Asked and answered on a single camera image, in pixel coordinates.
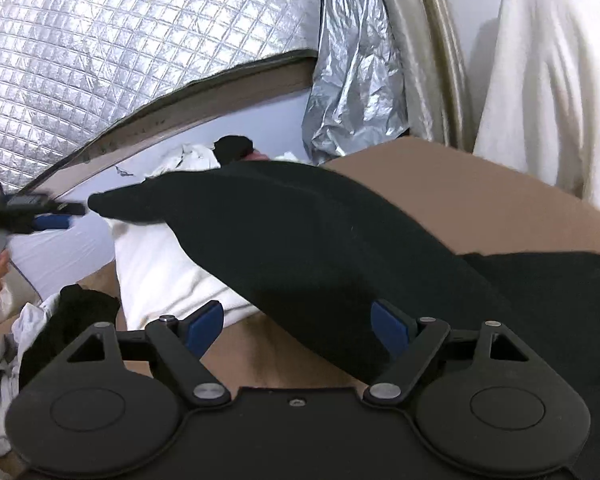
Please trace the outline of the black sweater garment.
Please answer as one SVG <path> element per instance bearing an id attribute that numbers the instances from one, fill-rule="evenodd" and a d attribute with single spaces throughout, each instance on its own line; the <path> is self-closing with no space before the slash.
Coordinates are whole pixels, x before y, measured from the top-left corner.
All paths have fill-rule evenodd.
<path id="1" fill-rule="evenodd" d="M 87 203 L 165 224 L 194 263 L 361 382 L 390 362 L 370 324 L 377 300 L 455 328 L 506 324 L 588 404 L 576 471 L 600 479 L 600 255 L 459 255 L 362 184 L 293 162 L 167 172 Z"/>

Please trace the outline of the crumpled white grey clothes pile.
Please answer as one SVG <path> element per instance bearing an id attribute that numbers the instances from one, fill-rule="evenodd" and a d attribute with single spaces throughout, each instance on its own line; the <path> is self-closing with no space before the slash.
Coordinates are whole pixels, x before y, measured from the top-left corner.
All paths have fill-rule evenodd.
<path id="1" fill-rule="evenodd" d="M 0 457 L 12 450 L 6 436 L 6 414 L 18 396 L 20 368 L 24 354 L 58 309 L 60 293 L 49 296 L 42 304 L 26 304 L 9 331 L 0 336 Z"/>

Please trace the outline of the crumpled black garment with white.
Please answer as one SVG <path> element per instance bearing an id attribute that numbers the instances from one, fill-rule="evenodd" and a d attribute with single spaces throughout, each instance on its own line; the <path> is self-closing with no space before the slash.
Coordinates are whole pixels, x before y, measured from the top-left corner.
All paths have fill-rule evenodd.
<path id="1" fill-rule="evenodd" d="M 97 322 L 114 324 L 121 304 L 98 290 L 69 285 L 56 297 L 53 312 L 20 360 L 19 389 L 53 361 L 84 330 Z"/>

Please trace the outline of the folded white garment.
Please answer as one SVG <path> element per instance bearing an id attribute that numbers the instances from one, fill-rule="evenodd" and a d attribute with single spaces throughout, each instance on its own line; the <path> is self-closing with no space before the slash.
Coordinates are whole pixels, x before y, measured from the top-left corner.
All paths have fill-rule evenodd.
<path id="1" fill-rule="evenodd" d="M 164 223 L 134 224 L 109 219 L 114 240 L 120 299 L 129 330 L 142 330 L 161 315 L 180 320 L 211 300 L 224 310 L 230 326 L 258 309 L 189 259 Z"/>

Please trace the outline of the quilted silver insulation cover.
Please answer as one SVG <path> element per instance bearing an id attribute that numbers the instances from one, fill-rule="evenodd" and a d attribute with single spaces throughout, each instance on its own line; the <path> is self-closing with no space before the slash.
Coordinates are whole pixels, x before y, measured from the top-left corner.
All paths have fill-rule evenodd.
<path id="1" fill-rule="evenodd" d="M 25 188 L 142 106 L 315 50 L 321 0 L 0 0 L 0 187 Z"/>

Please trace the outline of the beige curtain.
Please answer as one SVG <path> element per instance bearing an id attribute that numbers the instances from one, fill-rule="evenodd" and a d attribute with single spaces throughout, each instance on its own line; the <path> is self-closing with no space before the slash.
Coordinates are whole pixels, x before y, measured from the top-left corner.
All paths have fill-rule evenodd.
<path id="1" fill-rule="evenodd" d="M 460 40 L 446 0 L 384 0 L 411 134 L 470 153 L 476 140 Z"/>

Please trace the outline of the hanging white cloth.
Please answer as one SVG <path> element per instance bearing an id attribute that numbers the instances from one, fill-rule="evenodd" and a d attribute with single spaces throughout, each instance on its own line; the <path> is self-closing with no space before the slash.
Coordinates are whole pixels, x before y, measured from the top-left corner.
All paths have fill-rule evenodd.
<path id="1" fill-rule="evenodd" d="M 475 155 L 600 210 L 600 0 L 502 0 Z"/>

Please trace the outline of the crinkled silver foil sheet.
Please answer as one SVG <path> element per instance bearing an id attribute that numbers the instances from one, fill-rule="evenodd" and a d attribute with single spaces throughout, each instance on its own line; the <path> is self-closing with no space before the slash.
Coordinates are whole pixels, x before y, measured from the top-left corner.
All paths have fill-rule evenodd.
<path id="1" fill-rule="evenodd" d="M 320 33 L 302 122 L 315 165 L 408 130 L 404 78 L 384 0 L 321 0 Z"/>

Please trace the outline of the wooden bed frame rail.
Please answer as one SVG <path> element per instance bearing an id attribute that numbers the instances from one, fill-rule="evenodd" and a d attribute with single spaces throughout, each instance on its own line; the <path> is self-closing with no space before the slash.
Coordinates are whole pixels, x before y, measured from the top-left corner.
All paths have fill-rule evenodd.
<path id="1" fill-rule="evenodd" d="M 293 50 L 186 84 L 119 120 L 22 190 L 59 196 L 189 128 L 309 88 L 316 58 L 314 50 Z"/>

